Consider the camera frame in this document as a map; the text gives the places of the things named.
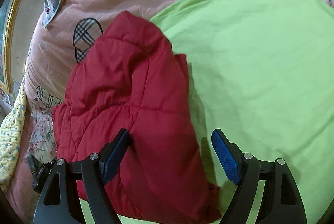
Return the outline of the red puffer jacket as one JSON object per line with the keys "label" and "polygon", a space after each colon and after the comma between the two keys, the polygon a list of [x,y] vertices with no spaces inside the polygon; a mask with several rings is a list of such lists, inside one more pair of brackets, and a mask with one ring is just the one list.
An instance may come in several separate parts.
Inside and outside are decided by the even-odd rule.
{"label": "red puffer jacket", "polygon": [[205,176],[188,103],[187,59],[153,23],[120,13],[72,70],[52,110],[57,157],[85,159],[121,129],[131,145],[105,187],[116,213],[211,223],[219,188]]}

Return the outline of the floral ruffled pillow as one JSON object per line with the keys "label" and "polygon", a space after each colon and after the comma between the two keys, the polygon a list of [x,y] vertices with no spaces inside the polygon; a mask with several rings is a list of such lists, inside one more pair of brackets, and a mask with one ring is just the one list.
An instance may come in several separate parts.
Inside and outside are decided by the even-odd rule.
{"label": "floral ruffled pillow", "polygon": [[25,159],[33,156],[42,163],[49,163],[57,157],[52,114],[50,109],[33,108],[33,131],[28,142]]}

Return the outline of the yellow floral blanket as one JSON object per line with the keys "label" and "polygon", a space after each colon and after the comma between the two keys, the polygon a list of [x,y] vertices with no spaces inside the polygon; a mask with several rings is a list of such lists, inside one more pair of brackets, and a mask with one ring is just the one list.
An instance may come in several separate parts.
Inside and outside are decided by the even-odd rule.
{"label": "yellow floral blanket", "polygon": [[25,76],[23,76],[18,95],[11,112],[1,123],[1,151],[0,151],[0,182],[1,190],[7,191],[10,180],[14,174],[20,151],[22,132],[24,128],[27,97],[24,89]]}

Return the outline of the green bed sheet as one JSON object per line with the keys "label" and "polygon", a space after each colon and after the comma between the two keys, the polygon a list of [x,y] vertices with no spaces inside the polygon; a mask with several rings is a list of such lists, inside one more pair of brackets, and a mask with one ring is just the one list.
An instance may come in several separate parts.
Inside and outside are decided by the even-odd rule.
{"label": "green bed sheet", "polygon": [[323,0],[178,0],[151,18],[189,70],[191,121],[222,212],[235,192],[211,143],[289,165],[308,223],[333,200],[333,8]]}

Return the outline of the gold picture frame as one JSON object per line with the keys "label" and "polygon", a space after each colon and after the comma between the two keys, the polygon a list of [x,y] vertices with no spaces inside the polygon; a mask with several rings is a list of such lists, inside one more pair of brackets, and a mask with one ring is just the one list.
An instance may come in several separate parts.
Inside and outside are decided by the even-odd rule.
{"label": "gold picture frame", "polygon": [[11,77],[11,46],[21,0],[5,0],[5,6],[1,6],[3,25],[1,26],[1,90],[12,93],[13,80]]}

